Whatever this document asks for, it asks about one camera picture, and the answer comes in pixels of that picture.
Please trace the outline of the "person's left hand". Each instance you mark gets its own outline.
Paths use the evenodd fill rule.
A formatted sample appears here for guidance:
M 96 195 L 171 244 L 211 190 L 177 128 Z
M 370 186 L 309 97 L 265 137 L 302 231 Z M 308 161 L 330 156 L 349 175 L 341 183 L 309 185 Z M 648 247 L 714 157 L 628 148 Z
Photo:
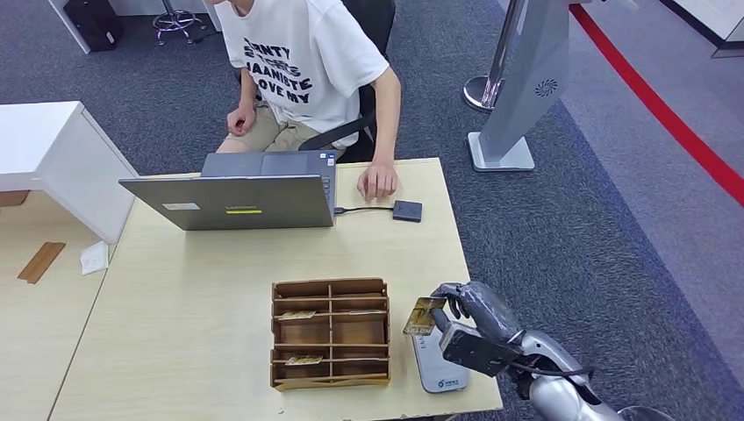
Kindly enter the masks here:
M 357 190 L 366 200 L 384 199 L 397 191 L 398 176 L 392 162 L 373 161 L 361 173 Z

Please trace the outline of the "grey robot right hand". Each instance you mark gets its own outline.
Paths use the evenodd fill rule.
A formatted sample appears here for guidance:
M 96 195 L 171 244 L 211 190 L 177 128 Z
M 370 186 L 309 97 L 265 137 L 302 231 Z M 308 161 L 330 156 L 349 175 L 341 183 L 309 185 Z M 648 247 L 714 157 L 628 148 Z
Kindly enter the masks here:
M 485 283 L 445 282 L 431 297 L 445 298 L 456 319 L 471 318 L 480 334 L 493 343 L 509 343 L 522 331 L 505 300 Z

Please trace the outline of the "person's right hand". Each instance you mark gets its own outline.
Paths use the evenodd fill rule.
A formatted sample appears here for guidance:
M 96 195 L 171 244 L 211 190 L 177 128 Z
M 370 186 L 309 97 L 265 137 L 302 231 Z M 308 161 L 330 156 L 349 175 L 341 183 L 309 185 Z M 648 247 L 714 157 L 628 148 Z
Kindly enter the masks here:
M 226 116 L 228 132 L 234 136 L 244 136 L 249 131 L 255 118 L 253 105 L 239 105 Z

